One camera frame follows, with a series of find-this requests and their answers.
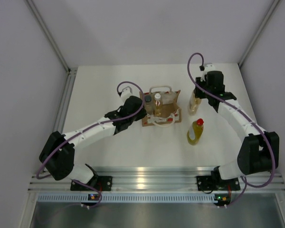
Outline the yellow bottle red cap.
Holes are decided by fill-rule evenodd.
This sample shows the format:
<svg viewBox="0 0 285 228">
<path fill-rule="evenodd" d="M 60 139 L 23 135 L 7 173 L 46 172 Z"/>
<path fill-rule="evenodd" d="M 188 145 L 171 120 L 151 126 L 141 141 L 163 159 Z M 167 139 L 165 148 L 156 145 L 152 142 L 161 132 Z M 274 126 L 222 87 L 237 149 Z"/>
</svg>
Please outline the yellow bottle red cap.
<svg viewBox="0 0 285 228">
<path fill-rule="evenodd" d="M 187 140 L 190 145 L 196 145 L 204 130 L 204 120 L 202 118 L 194 121 L 187 132 Z"/>
</svg>

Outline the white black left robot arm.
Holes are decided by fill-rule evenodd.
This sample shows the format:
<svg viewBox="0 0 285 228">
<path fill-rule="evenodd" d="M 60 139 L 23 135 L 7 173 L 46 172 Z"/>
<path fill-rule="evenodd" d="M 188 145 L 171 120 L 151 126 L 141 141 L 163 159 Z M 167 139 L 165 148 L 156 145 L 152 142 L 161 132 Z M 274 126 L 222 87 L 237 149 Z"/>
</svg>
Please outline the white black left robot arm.
<svg viewBox="0 0 285 228">
<path fill-rule="evenodd" d="M 142 99 L 131 95 L 117 110 L 108 112 L 91 125 L 64 134 L 53 132 L 39 160 L 55 180 L 76 180 L 92 190 L 98 184 L 98 174 L 86 163 L 75 164 L 75 156 L 91 144 L 128 129 L 133 122 L 146 115 Z"/>
</svg>

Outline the burlap watermelon print bag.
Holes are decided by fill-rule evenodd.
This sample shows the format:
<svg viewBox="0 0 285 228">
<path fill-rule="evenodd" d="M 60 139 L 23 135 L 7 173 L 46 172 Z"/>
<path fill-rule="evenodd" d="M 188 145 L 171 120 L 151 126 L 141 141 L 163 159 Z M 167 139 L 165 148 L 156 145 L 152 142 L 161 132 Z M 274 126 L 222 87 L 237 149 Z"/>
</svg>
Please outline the burlap watermelon print bag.
<svg viewBox="0 0 285 228">
<path fill-rule="evenodd" d="M 142 127 L 147 126 L 158 126 L 158 127 L 169 127 L 173 124 L 182 122 L 182 109 L 178 106 L 177 101 L 181 90 L 173 91 L 169 85 L 158 85 L 150 87 L 146 93 L 140 92 L 140 98 L 143 96 L 150 96 L 152 100 L 149 102 L 152 105 L 153 113 L 151 114 L 150 108 L 147 104 L 144 106 L 147 108 L 147 115 L 141 120 Z M 162 98 L 162 108 L 160 115 L 156 115 L 155 112 L 155 94 L 159 93 Z"/>
</svg>

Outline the clear bottle grey cap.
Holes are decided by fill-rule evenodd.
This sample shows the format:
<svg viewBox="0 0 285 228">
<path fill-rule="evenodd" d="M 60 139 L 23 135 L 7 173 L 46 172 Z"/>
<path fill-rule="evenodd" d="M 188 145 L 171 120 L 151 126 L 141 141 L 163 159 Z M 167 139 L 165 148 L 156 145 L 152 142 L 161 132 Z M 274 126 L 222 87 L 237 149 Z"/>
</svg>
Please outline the clear bottle grey cap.
<svg viewBox="0 0 285 228">
<path fill-rule="evenodd" d="M 147 114 L 152 115 L 153 114 L 153 101 L 151 95 L 146 95 L 144 97 L 144 108 L 147 112 Z"/>
</svg>

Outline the amber bottle white cap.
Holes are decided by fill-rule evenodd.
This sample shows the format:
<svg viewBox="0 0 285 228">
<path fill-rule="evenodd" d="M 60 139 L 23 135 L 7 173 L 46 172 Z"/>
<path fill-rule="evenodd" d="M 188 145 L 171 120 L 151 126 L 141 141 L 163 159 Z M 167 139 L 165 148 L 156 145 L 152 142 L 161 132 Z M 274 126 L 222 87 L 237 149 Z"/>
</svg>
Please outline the amber bottle white cap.
<svg viewBox="0 0 285 228">
<path fill-rule="evenodd" d="M 193 90 L 188 103 L 188 114 L 195 115 L 200 104 L 201 104 L 201 99 L 196 97 L 195 91 Z"/>
<path fill-rule="evenodd" d="M 162 113 L 162 96 L 159 93 L 154 95 L 154 115 L 161 116 Z"/>
</svg>

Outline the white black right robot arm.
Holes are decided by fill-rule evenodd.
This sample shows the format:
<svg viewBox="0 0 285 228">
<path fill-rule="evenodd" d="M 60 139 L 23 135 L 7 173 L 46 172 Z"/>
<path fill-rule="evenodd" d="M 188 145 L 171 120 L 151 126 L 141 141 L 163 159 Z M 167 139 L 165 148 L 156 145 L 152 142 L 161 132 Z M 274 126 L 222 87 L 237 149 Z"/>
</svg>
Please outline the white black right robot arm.
<svg viewBox="0 0 285 228">
<path fill-rule="evenodd" d="M 197 98 L 208 100 L 208 104 L 228 122 L 242 143 L 235 160 L 212 171 L 214 187 L 222 189 L 231 179 L 276 171 L 279 165 L 278 134 L 266 131 L 248 116 L 233 93 L 225 90 L 221 71 L 208 71 L 197 77 L 194 92 Z"/>
</svg>

